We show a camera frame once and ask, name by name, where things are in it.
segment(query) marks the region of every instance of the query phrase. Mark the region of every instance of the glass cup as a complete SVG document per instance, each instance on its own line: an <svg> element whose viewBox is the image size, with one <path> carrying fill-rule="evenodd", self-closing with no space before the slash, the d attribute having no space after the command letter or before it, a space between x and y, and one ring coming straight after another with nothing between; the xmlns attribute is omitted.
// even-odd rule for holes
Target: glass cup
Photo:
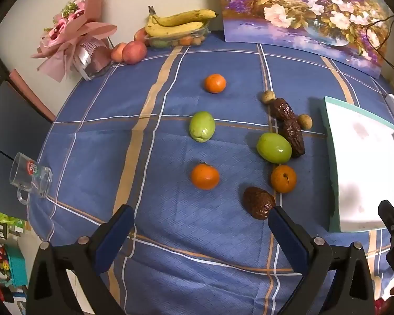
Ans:
<svg viewBox="0 0 394 315"><path fill-rule="evenodd" d="M53 180L53 173L50 168L39 165L22 153L17 153L9 180L18 188L18 200L27 205L28 201L23 199L20 192L37 193L41 198L45 198Z"/></svg>

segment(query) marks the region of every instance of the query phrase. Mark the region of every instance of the flower painting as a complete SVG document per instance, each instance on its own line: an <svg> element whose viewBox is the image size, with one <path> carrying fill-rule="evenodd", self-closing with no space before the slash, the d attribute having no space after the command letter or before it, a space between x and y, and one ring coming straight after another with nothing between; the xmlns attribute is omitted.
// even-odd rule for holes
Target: flower painting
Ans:
<svg viewBox="0 0 394 315"><path fill-rule="evenodd" d="M221 0L225 40L291 47L378 77L392 13L383 0Z"/></svg>

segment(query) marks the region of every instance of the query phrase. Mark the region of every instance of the banana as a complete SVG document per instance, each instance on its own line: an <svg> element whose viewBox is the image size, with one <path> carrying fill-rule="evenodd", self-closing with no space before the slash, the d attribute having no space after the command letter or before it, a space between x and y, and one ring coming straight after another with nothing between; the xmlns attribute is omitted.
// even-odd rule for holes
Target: banana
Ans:
<svg viewBox="0 0 394 315"><path fill-rule="evenodd" d="M154 15L154 19L161 26L173 27L183 25L185 23L191 23L195 21L206 22L210 19L216 18L217 13L210 9L196 9L188 12L183 12L175 15L171 15L166 18L160 18L154 12L153 7L149 6L149 11Z"/></svg>
<svg viewBox="0 0 394 315"><path fill-rule="evenodd" d="M147 24L144 27L144 29L146 30L146 33L149 34L150 36L164 37L164 36L174 35L177 33L193 32L193 31L198 30L199 28L202 28L202 27L203 27L203 23L201 23L201 22L192 22L192 23L186 23L186 24L179 25L179 26L165 27L165 26L159 25L156 22L154 15L149 15L149 19L148 19Z"/></svg>

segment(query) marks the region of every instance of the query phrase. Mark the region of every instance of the plastic fruit container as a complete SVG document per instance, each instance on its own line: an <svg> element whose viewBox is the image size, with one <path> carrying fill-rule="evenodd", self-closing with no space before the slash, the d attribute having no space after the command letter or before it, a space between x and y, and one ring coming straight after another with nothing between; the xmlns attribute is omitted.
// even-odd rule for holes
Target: plastic fruit container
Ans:
<svg viewBox="0 0 394 315"><path fill-rule="evenodd" d="M164 37L146 37L151 47L166 48L172 46L200 46L210 33L208 23L198 30L187 33L177 33Z"/></svg>

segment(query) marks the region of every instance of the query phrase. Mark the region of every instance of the dried date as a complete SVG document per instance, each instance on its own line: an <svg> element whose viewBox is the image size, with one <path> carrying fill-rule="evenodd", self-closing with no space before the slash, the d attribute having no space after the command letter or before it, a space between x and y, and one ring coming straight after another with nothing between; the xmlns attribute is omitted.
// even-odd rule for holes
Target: dried date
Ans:
<svg viewBox="0 0 394 315"><path fill-rule="evenodd" d="M296 120L287 120L280 127L279 134L290 143L292 147L292 157L298 158L305 154L302 129Z"/></svg>
<svg viewBox="0 0 394 315"><path fill-rule="evenodd" d="M292 108L283 98L276 98L270 103L270 113L271 116L280 121L296 119Z"/></svg>
<svg viewBox="0 0 394 315"><path fill-rule="evenodd" d="M274 197L264 189L248 187L244 191L244 208L255 219L265 220L270 210L276 205Z"/></svg>

